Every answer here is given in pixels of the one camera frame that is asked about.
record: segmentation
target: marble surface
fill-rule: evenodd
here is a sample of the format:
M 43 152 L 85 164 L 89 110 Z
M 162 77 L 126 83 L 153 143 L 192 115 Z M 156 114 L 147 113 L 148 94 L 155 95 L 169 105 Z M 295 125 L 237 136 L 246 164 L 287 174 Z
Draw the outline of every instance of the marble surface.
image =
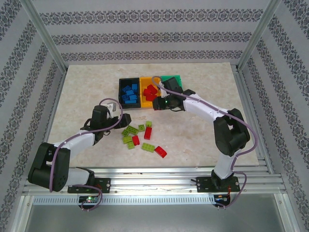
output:
M 180 75 L 183 89 L 192 89 L 199 96 L 225 109 L 243 108 L 229 63 L 187 64 L 119 64 L 71 65 L 57 107 L 49 142 L 55 143 L 74 135 L 92 110 L 104 98 L 118 99 L 118 79 L 153 75 Z M 98 144 L 71 160 L 71 167 L 180 167 L 214 166 L 218 149 L 214 142 L 213 125 L 188 112 L 170 110 L 127 110 L 131 126 L 146 120 L 153 122 L 151 140 L 138 134 L 140 145 L 132 150 L 122 142 L 123 129 L 112 130 Z M 146 152 L 147 142 L 167 151 L 163 159 Z M 237 160 L 237 165 L 258 165 L 255 152 Z

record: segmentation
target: metal floor panel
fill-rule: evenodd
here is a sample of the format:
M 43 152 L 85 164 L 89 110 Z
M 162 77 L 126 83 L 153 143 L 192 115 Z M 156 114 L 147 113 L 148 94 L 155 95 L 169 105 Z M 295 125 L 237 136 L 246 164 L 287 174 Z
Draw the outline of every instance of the metal floor panel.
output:
M 283 232 L 273 195 L 247 194 L 227 210 L 210 204 L 33 205 L 27 232 Z

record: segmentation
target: wire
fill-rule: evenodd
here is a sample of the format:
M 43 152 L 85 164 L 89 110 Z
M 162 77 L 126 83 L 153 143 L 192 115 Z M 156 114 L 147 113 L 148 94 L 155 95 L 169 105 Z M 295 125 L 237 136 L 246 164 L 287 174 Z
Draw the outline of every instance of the wire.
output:
M 95 208 L 97 208 L 102 200 L 103 200 L 103 193 L 102 193 L 102 190 L 100 190 L 99 188 L 97 187 L 94 187 L 94 186 L 90 186 L 90 185 L 73 185 L 73 187 L 83 187 L 83 188 L 91 188 L 91 189 L 95 189 L 99 192 L 99 196 L 100 196 L 100 200 L 98 201 L 98 203 L 96 205 L 94 205 L 93 207 L 91 207 L 90 209 L 85 209 L 83 208 L 83 205 L 87 202 L 87 201 L 83 201 L 82 202 L 82 205 L 81 205 L 81 209 L 82 211 L 86 210 L 87 212 L 91 211 L 91 210 L 94 210 Z
M 119 108 L 120 108 L 120 117 L 118 119 L 118 121 L 113 124 L 112 126 L 110 127 L 107 127 L 107 128 L 102 128 L 102 129 L 99 129 L 99 130 L 91 130 L 91 131 L 85 131 L 83 133 L 79 133 L 79 134 L 75 134 L 73 135 L 72 137 L 66 139 L 65 141 L 63 141 L 56 149 L 55 151 L 55 154 L 54 154 L 54 157 L 53 157 L 53 161 L 52 161 L 52 168 L 51 168 L 51 171 L 50 171 L 50 178 L 49 178 L 49 191 L 52 192 L 53 191 L 53 180 L 54 180 L 54 171 L 55 171 L 55 162 L 56 162 L 56 159 L 57 159 L 57 155 L 58 155 L 58 151 L 60 150 L 60 148 L 66 144 L 67 142 L 71 141 L 72 139 L 75 139 L 81 135 L 84 135 L 84 134 L 90 134 L 90 133 L 95 133 L 95 132 L 100 132 L 100 131 L 109 131 L 110 129 L 114 128 L 122 119 L 122 116 L 123 116 L 123 109 L 122 109 L 122 106 L 121 104 L 113 99 L 113 98 L 105 98 L 103 100 L 100 101 L 99 105 L 101 105 L 101 103 L 103 101 L 106 101 L 106 100 L 110 100 L 110 101 L 113 101 L 113 102 L 116 102 L 118 105 L 119 105 Z
M 171 94 L 178 95 L 178 96 L 181 96 L 181 97 L 186 97 L 187 99 L 192 99 L 192 100 L 194 100 L 194 101 L 200 102 L 200 103 L 202 103 L 202 104 L 208 106 L 209 108 L 211 108 L 211 109 L 217 111 L 218 113 L 223 114 L 223 115 L 225 115 L 225 116 L 228 116 L 228 117 L 230 117 L 230 118 L 232 118 L 232 119 L 234 119 L 234 120 L 240 122 L 241 124 L 243 124 L 244 126 L 246 126 L 246 127 L 251 131 L 252 135 L 254 136 L 254 144 L 253 144 L 253 146 L 252 146 L 250 149 L 248 149 L 248 150 L 246 150 L 246 151 L 243 151 L 243 152 L 240 152 L 240 153 L 238 153 L 237 155 L 235 155 L 234 160 L 233 160 L 233 162 L 232 162 L 232 164 L 231 164 L 231 171 L 232 171 L 233 173 L 236 173 L 236 174 L 242 174 L 242 175 L 244 175 L 244 176 L 245 176 L 245 181 L 244 181 L 244 183 L 243 183 L 243 185 L 242 185 L 240 191 L 238 192 L 238 194 L 236 195 L 236 197 L 233 199 L 233 201 L 232 201 L 228 206 L 221 205 L 221 208 L 224 208 L 224 209 L 230 207 L 230 206 L 231 206 L 232 204 L 234 204 L 234 202 L 238 199 L 238 197 L 240 196 L 241 192 L 243 191 L 243 189 L 244 189 L 244 187 L 245 187 L 245 185 L 246 185 L 246 183 L 247 183 L 247 175 L 246 175 L 244 172 L 234 172 L 234 165 L 235 165 L 236 160 L 237 160 L 237 158 L 238 158 L 239 156 L 245 155 L 245 154 L 247 154 L 247 153 L 253 151 L 253 150 L 257 147 L 258 137 L 257 137 L 255 131 L 253 130 L 253 128 L 252 128 L 250 125 L 248 125 L 247 123 L 245 123 L 243 120 L 241 120 L 241 119 L 239 119 L 238 117 L 235 117 L 235 116 L 233 116 L 233 115 L 231 115 L 231 114 L 229 114 L 229 113 L 226 113 L 226 112 L 224 112 L 224 111 L 218 109 L 217 107 L 215 107 L 215 106 L 213 106 L 213 105 L 210 105 L 209 103 L 205 102 L 204 100 L 201 100 L 201 99 L 198 99 L 198 98 L 194 98 L 194 97 L 191 97 L 191 96 L 187 96 L 187 95 L 183 95 L 183 94 L 181 94 L 181 93 L 177 93 L 177 92 L 175 92 L 175 91 L 172 91 L 172 90 L 169 90 L 169 89 L 166 89 L 166 88 L 160 86 L 159 84 L 157 84 L 157 83 L 155 82 L 155 78 L 157 78 L 157 77 L 160 78 L 160 80 L 162 81 L 162 78 L 161 78 L 160 76 L 153 76 L 153 77 L 151 78 L 151 81 L 152 81 L 153 84 L 154 84 L 155 86 L 157 86 L 159 89 L 163 89 L 163 90 L 165 90 L 167 93 L 171 93 Z

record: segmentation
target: red lego brick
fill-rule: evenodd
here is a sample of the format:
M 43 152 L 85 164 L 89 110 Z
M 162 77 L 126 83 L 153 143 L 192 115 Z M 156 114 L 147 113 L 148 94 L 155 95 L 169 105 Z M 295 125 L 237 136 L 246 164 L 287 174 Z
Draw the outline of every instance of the red lego brick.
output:
M 144 139 L 150 140 L 151 130 L 152 130 L 151 127 L 146 127 L 146 131 L 145 131 L 145 134 L 144 134 Z
M 152 94 L 156 94 L 158 92 L 158 90 L 153 85 L 147 86 L 147 89 L 149 89 Z
M 156 95 L 148 95 L 146 96 L 146 101 L 153 101 L 156 98 Z
M 137 135 L 133 136 L 132 140 L 133 140 L 134 146 L 140 145 L 140 139 Z
M 149 90 L 149 89 L 144 89 L 143 95 L 144 95 L 145 97 L 147 97 L 148 95 L 151 95 L 151 90 Z
M 159 156 L 161 156 L 162 158 L 164 158 L 166 155 L 167 155 L 167 152 L 160 146 L 158 146 L 156 149 L 155 149 L 156 153 L 159 154 Z

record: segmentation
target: yellow bin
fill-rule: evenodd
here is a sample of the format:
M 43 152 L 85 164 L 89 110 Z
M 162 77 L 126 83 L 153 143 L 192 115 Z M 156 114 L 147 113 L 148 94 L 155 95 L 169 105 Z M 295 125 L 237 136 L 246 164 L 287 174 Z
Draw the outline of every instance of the yellow bin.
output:
M 144 89 L 146 89 L 147 86 L 149 85 L 153 85 L 156 89 L 158 89 L 157 86 L 155 86 L 153 82 L 151 81 L 151 78 L 152 76 L 140 77 L 140 106 L 141 108 L 152 108 L 153 107 L 152 101 L 146 101 L 146 97 L 143 96 Z M 160 79 L 157 77 L 154 79 L 154 81 L 159 84 Z M 158 91 L 156 95 L 158 97 L 161 96 L 160 90 Z

